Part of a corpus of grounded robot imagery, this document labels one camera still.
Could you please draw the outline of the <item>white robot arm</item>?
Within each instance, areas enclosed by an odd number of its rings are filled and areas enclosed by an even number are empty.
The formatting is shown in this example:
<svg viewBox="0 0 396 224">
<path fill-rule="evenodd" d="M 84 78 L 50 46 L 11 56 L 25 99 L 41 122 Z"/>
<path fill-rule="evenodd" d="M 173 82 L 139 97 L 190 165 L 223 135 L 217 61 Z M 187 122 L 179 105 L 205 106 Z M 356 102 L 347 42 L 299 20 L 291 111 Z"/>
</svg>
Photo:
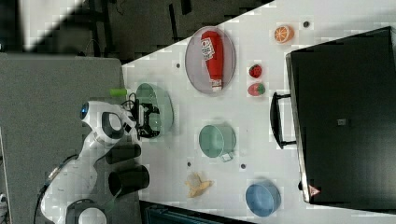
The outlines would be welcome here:
<svg viewBox="0 0 396 224">
<path fill-rule="evenodd" d="M 97 181 L 94 165 L 125 135 L 157 135 L 149 127 L 149 116 L 160 113 L 158 106 L 138 99 L 120 105 L 86 102 L 80 119 L 91 131 L 81 151 L 50 173 L 37 201 L 44 218 L 53 224 L 109 224 L 105 209 L 90 199 Z"/>
</svg>

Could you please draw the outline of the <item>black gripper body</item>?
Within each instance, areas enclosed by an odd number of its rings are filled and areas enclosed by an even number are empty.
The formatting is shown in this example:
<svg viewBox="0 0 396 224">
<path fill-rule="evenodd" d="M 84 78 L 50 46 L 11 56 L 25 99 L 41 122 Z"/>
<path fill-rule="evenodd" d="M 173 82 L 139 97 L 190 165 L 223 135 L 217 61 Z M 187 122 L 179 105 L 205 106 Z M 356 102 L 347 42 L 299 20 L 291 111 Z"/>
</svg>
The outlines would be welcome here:
<svg viewBox="0 0 396 224">
<path fill-rule="evenodd" d="M 137 136 L 140 137 L 139 128 L 149 126 L 149 112 L 148 104 L 141 103 L 137 97 L 134 98 L 134 119 Z"/>
</svg>

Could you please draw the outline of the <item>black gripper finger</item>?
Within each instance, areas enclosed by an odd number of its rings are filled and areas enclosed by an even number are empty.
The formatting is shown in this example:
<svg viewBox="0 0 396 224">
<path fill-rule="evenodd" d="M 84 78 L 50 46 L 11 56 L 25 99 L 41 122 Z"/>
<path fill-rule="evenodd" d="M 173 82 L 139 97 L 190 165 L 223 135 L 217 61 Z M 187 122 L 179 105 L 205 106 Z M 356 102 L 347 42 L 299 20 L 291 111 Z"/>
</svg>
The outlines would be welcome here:
<svg viewBox="0 0 396 224">
<path fill-rule="evenodd" d="M 160 110 L 157 106 L 154 106 L 152 104 L 148 104 L 148 113 L 154 113 L 154 114 L 160 114 Z"/>
<path fill-rule="evenodd" d="M 154 131 L 149 126 L 139 128 L 139 136 L 144 138 L 155 138 L 160 135 L 160 131 Z"/>
</svg>

